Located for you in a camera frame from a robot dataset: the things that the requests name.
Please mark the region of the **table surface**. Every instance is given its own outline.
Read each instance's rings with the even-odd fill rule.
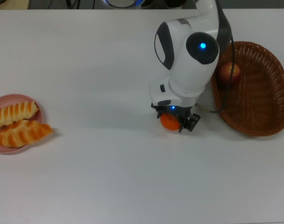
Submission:
[[[284,67],[284,9],[224,10],[236,41]],[[0,96],[42,107],[55,134],[0,154],[0,224],[284,221],[284,130],[249,137],[219,115],[163,129],[148,83],[168,74],[153,42],[194,10],[0,11]],[[210,85],[200,98],[213,106]]]

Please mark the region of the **apple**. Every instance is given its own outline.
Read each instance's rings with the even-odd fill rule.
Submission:
[[[220,89],[225,89],[230,79],[232,63],[226,63],[216,70],[216,81]],[[230,87],[237,85],[241,80],[241,69],[237,64],[234,64],[234,72]]]

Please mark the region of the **black cable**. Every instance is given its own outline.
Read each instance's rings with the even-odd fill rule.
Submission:
[[[80,8],[80,3],[81,3],[81,0],[78,0],[77,9]]]
[[[70,9],[71,8],[71,0],[66,0],[66,4],[67,4],[67,7]]]
[[[210,109],[207,109],[203,105],[195,104],[196,106],[198,106],[199,108],[201,108],[201,109],[203,109],[203,110],[205,110],[207,112],[210,112],[210,113],[220,113],[224,109],[224,107],[225,107],[225,104],[226,104],[226,101],[227,101],[227,97],[228,97],[229,87],[230,87],[231,80],[232,80],[232,77],[233,77],[233,74],[234,74],[235,49],[234,49],[234,39],[233,39],[232,36],[231,36],[231,45],[232,45],[232,68],[231,68],[230,78],[229,78],[229,82],[228,82],[227,87],[226,87],[226,91],[225,91],[225,95],[224,95],[224,98],[223,98],[223,102],[222,102],[221,108],[216,110],[216,111],[212,111]]]
[[[78,2],[78,0],[75,0],[75,2],[72,4],[72,6],[70,7],[70,9],[73,9],[76,5],[76,3]]]
[[[49,4],[49,6],[48,6],[48,8],[47,8],[47,9],[50,9],[50,6],[52,5],[52,3],[53,3],[53,1],[52,1],[52,0],[50,0],[50,4]]]

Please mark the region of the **bread roll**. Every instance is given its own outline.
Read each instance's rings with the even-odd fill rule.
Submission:
[[[20,148],[33,144],[53,132],[47,124],[20,120],[0,131],[0,146]]]
[[[2,107],[0,108],[0,127],[31,118],[37,111],[38,108],[34,101]]]

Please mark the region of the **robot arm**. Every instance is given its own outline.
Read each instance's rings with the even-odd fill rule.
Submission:
[[[160,25],[155,52],[170,74],[149,84],[152,107],[158,111],[158,117],[164,112],[171,113],[189,131],[193,129],[189,124],[191,108],[231,38],[231,28],[219,0],[198,0],[196,7],[199,15]]]

